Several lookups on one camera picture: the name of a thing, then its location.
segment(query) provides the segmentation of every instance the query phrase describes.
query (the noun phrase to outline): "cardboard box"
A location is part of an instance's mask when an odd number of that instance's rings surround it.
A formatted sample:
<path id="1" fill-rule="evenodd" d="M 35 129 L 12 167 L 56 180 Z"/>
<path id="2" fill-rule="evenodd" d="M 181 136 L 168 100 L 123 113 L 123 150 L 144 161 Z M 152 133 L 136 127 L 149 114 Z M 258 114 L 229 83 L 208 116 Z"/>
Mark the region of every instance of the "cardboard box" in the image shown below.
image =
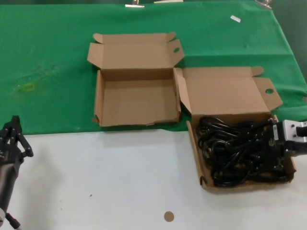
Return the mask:
<path id="1" fill-rule="evenodd" d="M 204 115 L 213 115 L 226 123 L 247 120 L 263 121 L 272 117 L 271 110 L 283 102 L 268 78 L 258 77 L 262 67 L 222 67 L 176 69 L 182 103 L 191 112 L 188 122 L 200 184 L 204 189 L 252 189 L 272 184 L 248 181 L 232 188 L 215 187 L 210 167 L 205 163 L 197 146 L 195 128 Z M 292 159 L 284 163 L 288 180 L 293 179 L 295 166 Z"/>
<path id="2" fill-rule="evenodd" d="M 184 57 L 174 32 L 94 34 L 88 61 L 99 67 L 94 114 L 101 127 L 178 122 L 173 67 Z"/>

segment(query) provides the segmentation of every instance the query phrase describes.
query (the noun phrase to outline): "green tablecloth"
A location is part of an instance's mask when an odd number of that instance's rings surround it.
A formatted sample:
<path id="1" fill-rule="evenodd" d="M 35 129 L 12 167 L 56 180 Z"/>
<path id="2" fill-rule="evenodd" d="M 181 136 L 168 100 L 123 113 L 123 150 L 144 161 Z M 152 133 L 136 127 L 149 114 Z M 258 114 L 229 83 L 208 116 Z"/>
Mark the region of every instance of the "green tablecloth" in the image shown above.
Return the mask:
<path id="1" fill-rule="evenodd" d="M 170 31 L 185 52 L 181 67 L 263 66 L 284 102 L 279 119 L 307 118 L 307 85 L 272 11 L 227 1 L 0 6 L 0 124 L 19 115 L 26 134 L 101 130 L 92 123 L 96 71 L 86 61 L 93 33 Z M 154 128 L 186 130 L 188 118 Z"/>

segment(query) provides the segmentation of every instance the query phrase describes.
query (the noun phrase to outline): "small round sticker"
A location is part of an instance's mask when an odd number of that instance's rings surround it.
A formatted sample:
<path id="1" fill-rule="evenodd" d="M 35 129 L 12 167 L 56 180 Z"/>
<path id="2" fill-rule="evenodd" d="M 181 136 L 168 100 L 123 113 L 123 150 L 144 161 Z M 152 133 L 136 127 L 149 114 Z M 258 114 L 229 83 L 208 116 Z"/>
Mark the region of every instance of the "small round sticker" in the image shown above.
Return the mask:
<path id="1" fill-rule="evenodd" d="M 172 222 L 174 220 L 174 214 L 170 211 L 166 212 L 164 214 L 164 219 L 167 221 L 167 222 Z"/>

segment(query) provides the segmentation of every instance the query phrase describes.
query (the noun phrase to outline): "white table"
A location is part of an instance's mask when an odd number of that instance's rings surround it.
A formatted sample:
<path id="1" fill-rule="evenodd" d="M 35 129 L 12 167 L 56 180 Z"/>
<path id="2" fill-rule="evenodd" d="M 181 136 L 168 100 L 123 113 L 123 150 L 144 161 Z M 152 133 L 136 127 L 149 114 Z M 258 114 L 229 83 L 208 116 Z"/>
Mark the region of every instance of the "white table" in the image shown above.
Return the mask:
<path id="1" fill-rule="evenodd" d="M 21 166 L 8 210 L 24 230 L 307 228 L 305 156 L 291 184 L 217 195 L 199 185 L 187 132 L 26 138 L 35 156 Z M 12 228 L 6 221 L 1 230 Z"/>

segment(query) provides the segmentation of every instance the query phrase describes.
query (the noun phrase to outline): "white paper scrap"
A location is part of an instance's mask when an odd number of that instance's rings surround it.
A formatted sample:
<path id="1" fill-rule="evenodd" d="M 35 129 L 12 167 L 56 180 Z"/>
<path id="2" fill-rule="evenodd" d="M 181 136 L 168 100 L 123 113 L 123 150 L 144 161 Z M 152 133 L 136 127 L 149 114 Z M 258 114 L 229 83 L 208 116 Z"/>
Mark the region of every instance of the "white paper scrap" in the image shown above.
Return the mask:
<path id="1" fill-rule="evenodd" d="M 235 21 L 238 22 L 238 23 L 241 22 L 241 19 L 240 19 L 240 18 L 237 18 L 237 17 L 235 17 L 235 16 L 233 16 L 233 15 L 231 15 L 230 18 L 231 18 L 232 20 L 235 20 Z"/>
<path id="2" fill-rule="evenodd" d="M 125 4 L 125 7 L 144 8 L 145 6 L 142 6 L 142 5 L 129 5 L 129 4 Z"/>
<path id="3" fill-rule="evenodd" d="M 162 1 L 154 1 L 154 3 L 170 3 L 170 2 L 183 2 L 183 0 L 162 0 Z"/>

